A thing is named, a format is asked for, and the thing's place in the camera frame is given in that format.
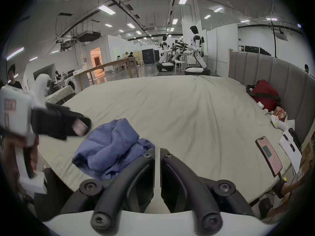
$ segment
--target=doorway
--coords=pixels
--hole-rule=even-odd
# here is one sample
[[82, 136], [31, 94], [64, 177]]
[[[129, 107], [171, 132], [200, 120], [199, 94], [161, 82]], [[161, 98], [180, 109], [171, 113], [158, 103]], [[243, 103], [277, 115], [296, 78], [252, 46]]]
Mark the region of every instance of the doorway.
[[[90, 51], [90, 55], [91, 55], [92, 67], [97, 67], [97, 66], [103, 64], [102, 55], [100, 53], [100, 47], [92, 49]], [[104, 72], [103, 68], [97, 69], [94, 71], [94, 77], [95, 78], [100, 77], [100, 76], [104, 76], [104, 75], [105, 75], [105, 72]]]

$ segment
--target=label sticker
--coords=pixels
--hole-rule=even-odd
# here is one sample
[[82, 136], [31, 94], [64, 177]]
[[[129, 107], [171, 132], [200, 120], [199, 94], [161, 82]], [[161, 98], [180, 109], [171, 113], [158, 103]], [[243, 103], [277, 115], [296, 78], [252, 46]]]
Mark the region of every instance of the label sticker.
[[4, 100], [4, 110], [5, 111], [15, 111], [16, 110], [16, 100], [5, 99]]
[[88, 130], [88, 126], [85, 125], [83, 121], [80, 119], [76, 119], [75, 122], [72, 125], [73, 131], [78, 135], [78, 136], [84, 136], [85, 132]]
[[5, 125], [6, 129], [10, 130], [9, 114], [8, 113], [4, 113], [4, 125]]

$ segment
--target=folded blue garment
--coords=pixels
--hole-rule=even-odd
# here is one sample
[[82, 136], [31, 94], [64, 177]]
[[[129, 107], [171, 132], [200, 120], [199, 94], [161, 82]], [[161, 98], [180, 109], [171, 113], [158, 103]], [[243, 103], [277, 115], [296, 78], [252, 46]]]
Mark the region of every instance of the folded blue garment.
[[110, 179], [155, 146], [139, 135], [127, 119], [113, 120], [94, 129], [81, 143], [72, 163], [85, 174]]

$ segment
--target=pink phone case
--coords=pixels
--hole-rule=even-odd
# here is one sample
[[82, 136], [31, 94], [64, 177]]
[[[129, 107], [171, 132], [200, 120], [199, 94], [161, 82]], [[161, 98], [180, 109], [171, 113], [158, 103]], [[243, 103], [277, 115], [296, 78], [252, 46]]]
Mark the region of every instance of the pink phone case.
[[273, 176], [275, 177], [276, 175], [278, 175], [278, 173], [281, 171], [282, 169], [282, 163], [280, 162], [280, 159], [277, 155], [277, 153], [275, 152], [275, 150], [273, 149], [273, 147], [271, 146], [270, 142], [268, 141], [268, 139], [263, 136], [259, 139], [256, 140], [256, 144], [259, 147], [259, 149], [261, 150], [262, 154], [264, 155], [272, 173]]

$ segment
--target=red backpack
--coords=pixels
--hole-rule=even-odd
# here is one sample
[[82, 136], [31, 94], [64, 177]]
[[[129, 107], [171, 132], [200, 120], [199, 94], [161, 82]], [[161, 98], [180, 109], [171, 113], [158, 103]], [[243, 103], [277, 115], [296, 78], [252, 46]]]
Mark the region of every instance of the red backpack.
[[258, 81], [256, 85], [248, 85], [246, 92], [254, 98], [256, 102], [261, 102], [264, 109], [270, 112], [276, 106], [280, 106], [280, 97], [276, 89], [274, 89], [267, 81]]

